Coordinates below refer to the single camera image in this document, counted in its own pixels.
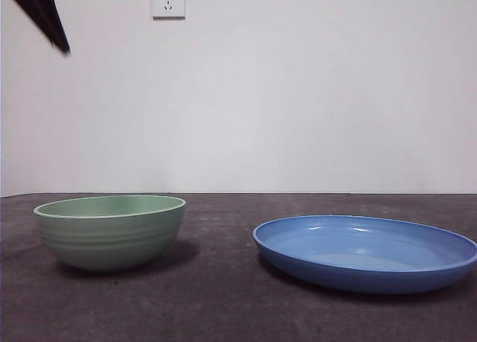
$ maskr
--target blue dish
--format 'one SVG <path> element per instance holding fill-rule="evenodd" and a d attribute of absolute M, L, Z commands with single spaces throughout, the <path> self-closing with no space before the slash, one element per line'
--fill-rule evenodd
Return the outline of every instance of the blue dish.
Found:
<path fill-rule="evenodd" d="M 467 275 L 477 244 L 427 225 L 349 215 L 283 218 L 253 238 L 280 270 L 317 285 L 368 294 L 413 294 Z"/>

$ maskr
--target electrical outlet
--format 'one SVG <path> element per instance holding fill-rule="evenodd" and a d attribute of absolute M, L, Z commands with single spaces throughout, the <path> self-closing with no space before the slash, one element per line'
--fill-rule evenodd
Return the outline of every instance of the electrical outlet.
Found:
<path fill-rule="evenodd" d="M 153 18 L 185 18 L 186 0 L 151 0 Z"/>

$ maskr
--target plate rim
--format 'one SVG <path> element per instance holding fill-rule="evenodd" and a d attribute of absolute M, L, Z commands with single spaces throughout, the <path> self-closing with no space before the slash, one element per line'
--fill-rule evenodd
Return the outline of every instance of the plate rim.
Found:
<path fill-rule="evenodd" d="M 269 224 L 272 224 L 272 223 L 276 223 L 277 221 L 291 220 L 291 219 L 295 219 L 295 218 L 329 218 L 329 217 L 376 219 L 376 220 L 380 220 L 380 221 L 393 221 L 393 222 L 397 222 L 397 223 L 404 223 L 404 224 L 409 224 L 409 225 L 414 225 L 414 226 L 421 226 L 421 227 L 427 227 L 427 228 L 430 228 L 430 229 L 436 229 L 436 230 L 440 230 L 441 232 L 445 232 L 446 234 L 455 235 L 458 238 L 464 239 L 465 241 L 469 242 L 474 247 L 475 252 L 474 252 L 474 255 L 470 259 L 464 260 L 462 262 L 458 262 L 458 263 L 450 264 L 450 265 L 441 265 L 441 266 L 437 266 L 437 267 L 425 268 L 425 269 L 415 269 L 415 270 L 364 269 L 364 268 L 358 268 L 358 267 L 333 265 L 333 264 L 329 264 L 329 263 L 326 263 L 326 262 L 317 262 L 317 261 L 313 261 L 311 259 L 305 259 L 303 257 L 296 256 L 296 255 L 284 254 L 284 253 L 281 253 L 280 251 L 277 251 L 277 250 L 271 248 L 267 244 L 265 244 L 256 234 L 258 232 L 258 230 L 261 229 L 263 226 L 269 225 Z M 466 236 L 463 236 L 463 235 L 458 234 L 456 232 L 452 232 L 452 231 L 447 230 L 447 229 L 434 227 L 432 225 L 415 223 L 413 221 L 401 221 L 401 220 L 398 220 L 398 219 L 370 217 L 370 216 L 365 216 L 365 215 L 334 215 L 334 214 L 328 214 L 328 215 L 295 215 L 295 216 L 291 216 L 291 217 L 278 218 L 278 219 L 273 219 L 272 221 L 266 221 L 264 223 L 261 223 L 257 227 L 255 227 L 255 229 L 253 229 L 253 231 L 252 231 L 252 236 L 253 236 L 253 239 L 255 240 L 255 242 L 258 245 L 260 245 L 260 246 L 262 246 L 262 247 L 264 247 L 264 248 L 266 248 L 266 249 L 268 249 L 268 250 L 270 250 L 270 251 L 272 251 L 276 254 L 287 257 L 287 258 L 296 259 L 296 260 L 299 260 L 299 261 L 302 261 L 302 262 L 308 262 L 308 263 L 311 263 L 311 264 L 314 264 L 314 265 L 321 265 L 321 266 L 340 268 L 340 269 L 348 269 L 348 270 L 356 270 L 356 271 L 364 271 L 364 272 L 369 272 L 369 273 L 428 273 L 428 272 L 431 272 L 431 271 L 443 271 L 443 270 L 456 269 L 456 268 L 459 268 L 459 267 L 465 267 L 465 266 L 471 265 L 472 263 L 477 261 L 477 243 L 475 243 L 472 239 L 470 239 Z"/>

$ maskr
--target dark table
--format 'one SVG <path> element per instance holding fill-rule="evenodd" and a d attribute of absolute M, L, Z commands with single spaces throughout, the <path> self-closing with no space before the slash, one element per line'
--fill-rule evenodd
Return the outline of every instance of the dark table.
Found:
<path fill-rule="evenodd" d="M 61 265 L 32 209 L 101 194 L 1 199 L 1 335 L 20 341 L 477 341 L 477 271 L 408 296 L 333 291 L 259 258 L 261 222 L 351 214 L 416 221 L 477 240 L 477 195 L 173 194 L 187 200 L 175 243 L 136 270 Z"/>

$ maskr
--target bowl rim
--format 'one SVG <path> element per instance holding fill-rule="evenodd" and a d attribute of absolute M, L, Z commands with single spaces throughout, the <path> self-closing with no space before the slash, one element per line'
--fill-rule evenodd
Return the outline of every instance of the bowl rim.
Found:
<path fill-rule="evenodd" d="M 460 262 L 456 262 L 456 263 L 450 264 L 450 265 L 440 265 L 440 266 L 436 266 L 436 267 L 423 268 L 423 269 L 410 269 L 410 270 L 364 269 L 364 268 L 359 268 L 359 267 L 334 265 L 334 264 L 330 264 L 330 263 L 327 263 L 327 262 L 318 262 L 316 260 L 306 259 L 306 258 L 303 258 L 302 256 L 284 254 L 284 253 L 270 247 L 268 244 L 265 244 L 264 241 L 262 239 L 260 239 L 259 236 L 257 235 L 257 232 L 261 228 L 263 228 L 263 226 L 266 226 L 266 225 L 269 225 L 269 224 L 271 225 L 273 223 L 276 223 L 277 221 L 293 220 L 295 218 L 314 218 L 314 217 L 320 217 L 320 218 L 323 218 L 323 217 L 343 217 L 343 218 L 377 219 L 377 220 L 381 220 L 381 221 L 393 221 L 393 222 L 398 222 L 398 223 L 409 224 L 409 225 L 412 225 L 412 226 L 421 226 L 421 227 L 426 227 L 426 228 L 430 228 L 430 229 L 436 229 L 436 230 L 440 230 L 441 232 L 445 232 L 447 234 L 454 235 L 458 238 L 461 238 L 461 239 L 467 241 L 468 243 L 470 243 L 473 246 L 475 252 L 474 252 L 474 255 L 471 258 L 469 258 L 467 260 L 460 261 Z M 328 214 L 328 215 L 297 215 L 297 216 L 273 219 L 272 221 L 266 221 L 264 223 L 261 223 L 260 225 L 255 227 L 255 229 L 252 231 L 252 236 L 253 236 L 253 239 L 255 240 L 255 242 L 258 245 L 260 245 L 261 247 L 264 247 L 265 249 L 270 250 L 270 251 L 272 251 L 272 252 L 274 252 L 278 255 L 281 255 L 281 256 L 284 256 L 284 257 L 287 257 L 287 258 L 291 258 L 291 259 L 295 259 L 295 260 L 299 260 L 299 261 L 302 261 L 302 262 L 308 262 L 308 263 L 311 263 L 311 264 L 314 264 L 314 265 L 322 265 L 322 266 L 340 268 L 340 269 L 347 269 L 347 270 L 359 270 L 359 271 L 367 271 L 367 272 L 373 272 L 373 273 L 424 273 L 424 272 L 429 272 L 429 271 L 441 271 L 441 270 L 455 269 L 455 268 L 471 265 L 472 263 L 477 262 L 477 243 L 475 243 L 472 239 L 470 239 L 466 236 L 463 236 L 461 234 L 458 234 L 456 232 L 452 232 L 452 231 L 447 230 L 447 229 L 437 228 L 437 227 L 434 227 L 432 225 L 415 223 L 415 222 L 412 222 L 412 221 L 401 221 L 399 219 L 368 217 L 368 216 L 363 216 L 363 215 L 332 215 L 332 214 Z"/>
<path fill-rule="evenodd" d="M 69 202 L 72 200 L 85 200 L 85 199 L 97 199 L 97 198 L 106 198 L 106 197 L 161 197 L 161 198 L 174 198 L 175 200 L 178 200 L 178 203 L 180 203 L 178 206 L 174 206 L 172 208 L 167 208 L 167 209 L 158 209 L 154 210 L 151 212 L 143 212 L 143 213 L 131 213 L 131 214 L 114 214 L 114 215 L 57 215 L 57 214 L 48 214 L 48 213 L 43 213 L 41 212 L 41 208 L 44 206 L 49 206 L 52 204 L 56 203 L 62 203 L 62 202 Z M 126 217 L 136 217 L 140 215 L 149 215 L 149 214 L 156 214 L 156 213 L 162 213 L 162 212 L 169 212 L 171 210 L 179 209 L 182 208 L 183 206 L 186 205 L 186 201 L 182 198 L 178 197 L 172 197 L 170 195 L 156 195 L 156 194 L 113 194 L 113 195 L 98 195 L 98 196 L 92 196 L 92 197 L 80 197 L 80 198 L 71 198 L 71 199 L 63 199 L 63 200 L 55 200 L 53 202 L 48 202 L 41 204 L 37 206 L 34 210 L 33 213 L 35 215 L 39 215 L 41 217 L 46 217 L 46 218 L 59 218 L 59 219 L 105 219 L 105 218 L 126 218 Z"/>

